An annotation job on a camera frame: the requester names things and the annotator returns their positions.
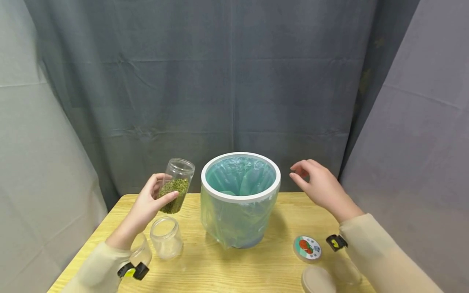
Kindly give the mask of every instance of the glass jar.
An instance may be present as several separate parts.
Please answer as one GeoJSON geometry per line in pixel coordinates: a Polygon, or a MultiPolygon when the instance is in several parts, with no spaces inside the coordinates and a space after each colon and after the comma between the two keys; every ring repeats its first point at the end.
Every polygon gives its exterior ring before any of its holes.
{"type": "Polygon", "coordinates": [[[151,261],[152,253],[148,241],[142,233],[138,234],[132,246],[130,247],[130,262],[137,266],[139,263],[143,263],[148,266],[151,261]]]}
{"type": "Polygon", "coordinates": [[[156,254],[161,259],[169,259],[181,254],[182,236],[179,224],[172,217],[162,217],[151,226],[150,238],[156,254]]]}
{"type": "Polygon", "coordinates": [[[175,200],[161,208],[162,212],[166,214],[179,212],[192,181],[192,176],[194,176],[195,169],[196,167],[193,163],[184,159],[173,158],[169,160],[166,166],[167,176],[163,179],[157,198],[173,191],[179,191],[179,195],[175,200]]]}

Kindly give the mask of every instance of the wooden table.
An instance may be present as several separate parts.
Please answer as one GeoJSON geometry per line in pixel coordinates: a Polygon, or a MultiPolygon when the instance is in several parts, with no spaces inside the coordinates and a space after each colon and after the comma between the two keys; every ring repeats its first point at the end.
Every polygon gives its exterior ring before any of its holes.
{"type": "MultiPolygon", "coordinates": [[[[125,195],[83,245],[49,292],[60,292],[76,274],[91,251],[117,227],[130,210],[136,195],[125,195]]],[[[142,281],[124,278],[119,292],[303,292],[301,273],[308,264],[293,252],[299,235],[316,239],[323,255],[315,263],[330,267],[333,251],[325,242],[338,232],[337,221],[314,205],[304,193],[280,193],[270,217],[264,239],[250,249],[223,249],[200,223],[200,196],[186,196],[181,211],[173,217],[179,222],[184,240],[183,254],[169,261],[160,260],[154,251],[150,272],[142,281]]],[[[150,227],[145,236],[150,241],[150,227]]],[[[374,292],[363,279],[359,288],[339,286],[338,292],[374,292]]]]}

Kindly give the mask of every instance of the white trash can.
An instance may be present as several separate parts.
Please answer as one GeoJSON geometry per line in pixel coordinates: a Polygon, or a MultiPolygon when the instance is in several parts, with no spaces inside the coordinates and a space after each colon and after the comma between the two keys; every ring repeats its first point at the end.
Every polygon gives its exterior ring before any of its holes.
{"type": "Polygon", "coordinates": [[[248,152],[218,156],[202,170],[201,221],[224,247],[258,244],[280,188],[280,169],[270,159],[248,152]]]}

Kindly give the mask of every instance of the beige sleeve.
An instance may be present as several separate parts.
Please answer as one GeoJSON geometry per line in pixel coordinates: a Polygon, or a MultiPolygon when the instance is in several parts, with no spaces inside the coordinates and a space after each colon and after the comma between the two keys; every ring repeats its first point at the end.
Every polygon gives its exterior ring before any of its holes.
{"type": "Polygon", "coordinates": [[[130,251],[100,243],[85,260],[63,293],[117,292],[121,278],[117,271],[129,262],[130,251]]]}
{"type": "Polygon", "coordinates": [[[378,293],[442,292],[370,214],[343,222],[347,253],[378,293]]]}

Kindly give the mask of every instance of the plastic bag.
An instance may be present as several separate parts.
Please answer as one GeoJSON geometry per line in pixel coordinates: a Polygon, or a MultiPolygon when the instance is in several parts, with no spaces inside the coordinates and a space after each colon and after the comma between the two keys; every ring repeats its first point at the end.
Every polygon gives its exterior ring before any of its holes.
{"type": "Polygon", "coordinates": [[[259,200],[245,202],[241,199],[272,186],[277,176],[274,168],[256,158],[235,157],[217,162],[205,176],[213,189],[240,197],[239,203],[225,202],[213,197],[202,186],[201,220],[206,231],[226,248],[248,248],[259,243],[277,200],[280,184],[259,200]]]}

